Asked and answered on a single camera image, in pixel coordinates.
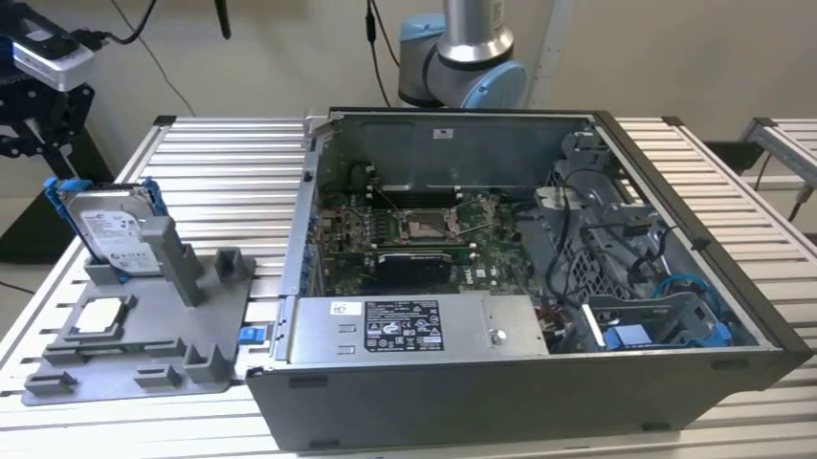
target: warning label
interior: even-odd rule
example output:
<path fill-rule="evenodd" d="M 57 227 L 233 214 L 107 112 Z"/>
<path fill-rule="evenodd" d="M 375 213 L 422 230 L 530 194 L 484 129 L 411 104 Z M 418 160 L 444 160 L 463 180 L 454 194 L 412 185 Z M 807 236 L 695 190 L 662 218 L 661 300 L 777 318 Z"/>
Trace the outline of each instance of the warning label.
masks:
<path fill-rule="evenodd" d="M 364 323 L 368 352 L 444 349 L 436 301 L 367 301 Z"/>

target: floor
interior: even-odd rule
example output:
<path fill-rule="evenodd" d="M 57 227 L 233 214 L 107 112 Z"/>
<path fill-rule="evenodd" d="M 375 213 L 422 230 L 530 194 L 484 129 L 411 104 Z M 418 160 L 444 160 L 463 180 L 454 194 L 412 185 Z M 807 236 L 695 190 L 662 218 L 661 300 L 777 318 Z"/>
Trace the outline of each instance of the floor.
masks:
<path fill-rule="evenodd" d="M 0 198 L 0 234 L 22 212 L 32 198 Z M 49 265 L 12 265 L 0 263 L 0 281 L 36 291 L 48 273 Z M 30 295 L 0 286 L 0 338 L 14 323 Z"/>

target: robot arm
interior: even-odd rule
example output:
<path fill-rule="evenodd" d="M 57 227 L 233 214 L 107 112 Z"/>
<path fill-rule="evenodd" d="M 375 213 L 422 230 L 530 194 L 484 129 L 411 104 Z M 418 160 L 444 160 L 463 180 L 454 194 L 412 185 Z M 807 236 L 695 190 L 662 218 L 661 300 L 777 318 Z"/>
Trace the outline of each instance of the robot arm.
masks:
<path fill-rule="evenodd" d="M 399 98 L 418 107 L 512 108 L 527 82 L 511 60 L 503 0 L 444 0 L 443 14 L 408 18 L 399 36 Z"/>

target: aluminum extrusion table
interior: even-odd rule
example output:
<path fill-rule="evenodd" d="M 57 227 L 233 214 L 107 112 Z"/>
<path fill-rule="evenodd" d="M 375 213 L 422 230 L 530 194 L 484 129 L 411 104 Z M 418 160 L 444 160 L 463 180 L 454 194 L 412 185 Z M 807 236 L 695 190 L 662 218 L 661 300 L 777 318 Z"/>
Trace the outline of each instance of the aluminum extrusion table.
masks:
<path fill-rule="evenodd" d="M 199 252 L 257 257 L 245 321 L 271 323 L 304 158 L 301 120 L 160 118 L 119 176 L 160 182 L 181 237 Z M 702 222 L 811 348 L 817 250 L 682 125 L 619 119 Z M 221 394 L 26 407 L 25 377 L 87 280 L 69 246 L 0 342 L 0 456 L 293 457 L 277 450 L 240 381 Z M 240 346 L 236 373 L 268 343 Z M 730 396 L 682 432 L 331 457 L 761 458 L 817 456 L 817 358 L 763 392 Z"/>
<path fill-rule="evenodd" d="M 817 120 L 755 118 L 743 141 L 754 141 L 802 180 L 817 186 Z"/>

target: hard drive label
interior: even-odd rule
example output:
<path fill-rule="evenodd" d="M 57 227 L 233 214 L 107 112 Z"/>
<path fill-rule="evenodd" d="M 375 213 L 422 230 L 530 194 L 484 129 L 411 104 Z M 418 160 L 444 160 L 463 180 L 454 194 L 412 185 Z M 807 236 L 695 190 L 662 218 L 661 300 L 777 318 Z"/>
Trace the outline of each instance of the hard drive label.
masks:
<path fill-rule="evenodd" d="M 444 350 L 436 301 L 367 301 L 364 312 L 368 352 Z"/>
<path fill-rule="evenodd" d="M 136 217 L 121 210 L 80 213 L 91 238 L 101 253 L 96 256 L 125 273 L 156 273 L 159 260 L 151 246 L 139 240 Z"/>

